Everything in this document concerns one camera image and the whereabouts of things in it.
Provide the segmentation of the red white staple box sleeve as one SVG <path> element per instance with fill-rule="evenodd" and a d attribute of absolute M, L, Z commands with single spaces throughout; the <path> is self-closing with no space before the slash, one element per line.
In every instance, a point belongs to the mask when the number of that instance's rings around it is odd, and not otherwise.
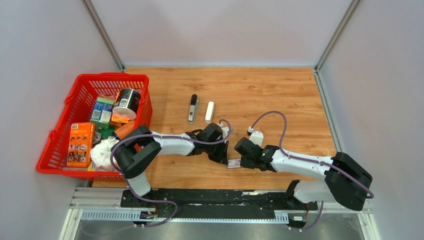
<path fill-rule="evenodd" d="M 227 162 L 228 169 L 235 169 L 241 167 L 241 159 L 229 159 Z"/>

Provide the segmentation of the white stapler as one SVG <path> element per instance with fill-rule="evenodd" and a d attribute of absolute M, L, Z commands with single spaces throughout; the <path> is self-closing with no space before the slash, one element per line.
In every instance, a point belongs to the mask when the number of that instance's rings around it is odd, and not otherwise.
<path fill-rule="evenodd" d="M 209 101 L 207 104 L 205 118 L 204 118 L 206 123 L 209 124 L 212 122 L 214 111 L 215 111 L 215 103 L 213 101 Z"/>

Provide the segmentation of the black stapler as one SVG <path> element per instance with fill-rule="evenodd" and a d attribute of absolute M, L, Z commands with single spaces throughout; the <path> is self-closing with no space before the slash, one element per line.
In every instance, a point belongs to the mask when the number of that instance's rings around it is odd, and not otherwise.
<path fill-rule="evenodd" d="M 190 98 L 190 105 L 188 110 L 187 122 L 189 124 L 194 124 L 199 107 L 199 98 L 197 94 L 193 94 Z"/>

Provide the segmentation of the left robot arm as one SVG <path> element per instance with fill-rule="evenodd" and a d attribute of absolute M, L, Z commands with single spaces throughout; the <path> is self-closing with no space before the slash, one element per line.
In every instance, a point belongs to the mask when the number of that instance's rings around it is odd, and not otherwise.
<path fill-rule="evenodd" d="M 111 148 L 109 161 L 123 175 L 134 194 L 135 203 L 145 208 L 153 201 L 145 171 L 156 157 L 206 154 L 211 161 L 227 164 L 228 138 L 232 131 L 229 124 L 210 123 L 204 129 L 163 134 L 141 125 Z"/>

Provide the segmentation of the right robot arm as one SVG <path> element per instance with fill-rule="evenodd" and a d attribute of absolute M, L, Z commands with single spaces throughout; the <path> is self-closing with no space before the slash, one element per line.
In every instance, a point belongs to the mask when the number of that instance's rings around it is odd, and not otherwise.
<path fill-rule="evenodd" d="M 299 209 L 309 202 L 337 202 L 353 211 L 362 211 L 372 197 L 373 177 L 344 152 L 335 156 L 312 156 L 285 152 L 275 145 L 260 147 L 243 137 L 234 149 L 241 155 L 243 168 L 261 171 L 287 172 L 313 178 L 294 180 L 287 188 L 286 205 Z"/>

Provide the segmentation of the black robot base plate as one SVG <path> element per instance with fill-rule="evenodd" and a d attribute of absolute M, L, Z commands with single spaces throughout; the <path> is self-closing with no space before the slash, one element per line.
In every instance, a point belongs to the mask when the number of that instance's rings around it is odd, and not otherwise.
<path fill-rule="evenodd" d="M 156 208 L 158 217 L 271 217 L 275 211 L 316 210 L 315 203 L 305 204 L 283 191 L 229 189 L 157 188 L 145 195 L 153 203 L 140 200 L 130 190 L 122 193 L 123 208 Z"/>

